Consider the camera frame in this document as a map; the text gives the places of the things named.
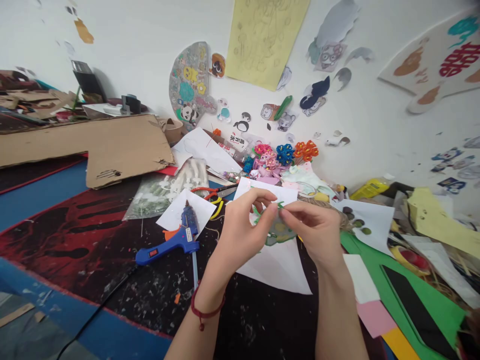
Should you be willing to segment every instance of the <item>panda sticker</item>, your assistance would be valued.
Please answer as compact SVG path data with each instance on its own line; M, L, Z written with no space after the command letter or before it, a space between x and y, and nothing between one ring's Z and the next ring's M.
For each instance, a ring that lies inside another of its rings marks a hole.
M240 130L242 133L245 133L249 130L249 122L252 120L252 117L248 112L241 113L241 121L236 122L233 126Z
M188 121L193 127L197 126L196 120L199 117L199 113L192 109L190 106L184 104L181 109L181 117Z

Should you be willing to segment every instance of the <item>red string bracelet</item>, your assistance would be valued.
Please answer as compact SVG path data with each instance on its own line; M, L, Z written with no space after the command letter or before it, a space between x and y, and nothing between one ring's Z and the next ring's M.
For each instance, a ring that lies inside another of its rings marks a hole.
M203 331L205 329L205 325L202 323L202 318L204 319L213 318L215 315L217 315L220 312L220 310L223 308L225 304L225 294L223 294L223 299L221 301L220 306L215 311L212 311L209 313L203 313L200 310L195 308L195 296L197 295L197 291L199 290L199 287L200 286L196 288L196 290L193 292L193 295L191 296L190 308L191 308L191 312L200 318L200 331Z

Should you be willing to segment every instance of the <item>plastic bag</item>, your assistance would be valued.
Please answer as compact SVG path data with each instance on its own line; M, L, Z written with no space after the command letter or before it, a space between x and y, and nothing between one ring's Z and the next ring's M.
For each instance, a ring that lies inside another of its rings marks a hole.
M183 189L208 188L204 160L188 159L176 176L157 172L144 175L122 221L147 219L162 215ZM205 191L198 191L204 197Z

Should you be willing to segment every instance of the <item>yellow paper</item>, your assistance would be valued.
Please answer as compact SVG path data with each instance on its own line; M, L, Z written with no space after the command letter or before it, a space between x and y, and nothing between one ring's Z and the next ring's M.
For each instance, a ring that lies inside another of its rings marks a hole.
M310 0L235 0L226 75L275 91Z
M381 336L398 360L420 360L404 333L396 327Z
M408 199L416 230L480 259L480 232L467 229L449 217L427 187L417 187Z

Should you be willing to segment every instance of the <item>forearm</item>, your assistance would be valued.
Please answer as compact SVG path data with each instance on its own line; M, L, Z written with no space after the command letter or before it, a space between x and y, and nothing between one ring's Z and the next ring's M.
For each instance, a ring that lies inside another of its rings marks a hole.
M218 309L224 297L225 288L231 274L218 268L213 253L207 264L203 279L195 297L195 308L202 313L211 313ZM220 313L210 318L202 318L204 330L200 331L200 319L189 307L165 360L205 360L213 359Z
M345 263L335 271L318 270L318 325L315 359L368 360L355 301L354 284Z

